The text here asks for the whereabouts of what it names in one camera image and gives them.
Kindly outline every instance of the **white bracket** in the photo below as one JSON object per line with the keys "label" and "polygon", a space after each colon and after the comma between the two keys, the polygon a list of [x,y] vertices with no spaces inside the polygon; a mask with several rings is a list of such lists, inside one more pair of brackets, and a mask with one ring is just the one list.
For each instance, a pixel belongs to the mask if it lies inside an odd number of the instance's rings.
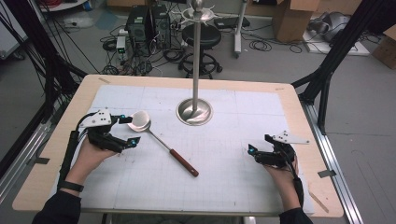
{"label": "white bracket", "polygon": [[279,133],[273,136],[273,139],[277,142],[285,143],[285,144],[309,144],[309,140],[303,139],[299,136],[293,135],[284,131],[283,133]]}
{"label": "white bracket", "polygon": [[79,124],[79,127],[90,128],[109,124],[111,124],[110,111],[108,111],[108,109],[100,109],[96,114],[85,118],[81,124]]}

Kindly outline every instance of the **white grid paper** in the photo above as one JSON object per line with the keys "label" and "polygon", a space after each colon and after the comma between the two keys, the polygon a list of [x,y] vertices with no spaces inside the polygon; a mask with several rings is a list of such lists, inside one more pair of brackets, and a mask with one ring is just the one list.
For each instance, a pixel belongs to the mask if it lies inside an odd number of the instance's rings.
{"label": "white grid paper", "polygon": [[[282,204],[271,176],[248,155],[248,144],[271,151],[266,133],[288,129],[275,93],[199,90],[213,107],[202,126],[178,120],[177,105],[190,89],[105,85],[89,112],[108,108],[112,115],[148,111],[151,130],[200,174],[193,177],[153,136],[116,124],[111,133],[127,139],[141,136],[136,148],[109,158],[92,172],[81,193],[82,207],[134,211],[278,214]],[[300,171],[304,184],[304,175]],[[314,212],[305,190],[304,210]]]}

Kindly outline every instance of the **metal spoon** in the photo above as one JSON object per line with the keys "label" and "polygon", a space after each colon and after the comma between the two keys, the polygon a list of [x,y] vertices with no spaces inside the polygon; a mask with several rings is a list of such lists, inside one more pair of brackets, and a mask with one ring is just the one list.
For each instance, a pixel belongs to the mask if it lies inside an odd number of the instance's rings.
{"label": "metal spoon", "polygon": [[151,120],[149,119],[149,113],[142,110],[132,114],[132,123],[128,123],[129,127],[137,133],[148,132],[151,133],[160,143],[169,149],[171,155],[177,159],[193,176],[198,176],[196,171],[186,160],[184,160],[174,149],[170,148],[165,144],[157,135],[155,135],[150,129]]}

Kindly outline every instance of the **black sleeve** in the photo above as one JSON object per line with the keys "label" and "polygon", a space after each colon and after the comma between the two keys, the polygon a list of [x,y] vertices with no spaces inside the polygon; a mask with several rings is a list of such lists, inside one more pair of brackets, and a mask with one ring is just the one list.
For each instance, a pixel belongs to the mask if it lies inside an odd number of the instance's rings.
{"label": "black sleeve", "polygon": [[69,193],[58,191],[38,212],[32,224],[73,224],[78,223],[81,199]]}
{"label": "black sleeve", "polygon": [[279,215],[280,224],[313,224],[302,208],[290,209]]}

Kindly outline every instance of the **caster wheel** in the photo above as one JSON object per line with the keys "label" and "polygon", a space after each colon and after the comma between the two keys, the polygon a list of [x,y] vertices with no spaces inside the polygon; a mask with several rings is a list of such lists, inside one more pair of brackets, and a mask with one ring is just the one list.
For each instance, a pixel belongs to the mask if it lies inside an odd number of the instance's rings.
{"label": "caster wheel", "polygon": [[220,73],[221,71],[222,71],[222,67],[218,64],[218,67],[216,68],[216,71],[218,72],[218,73]]}

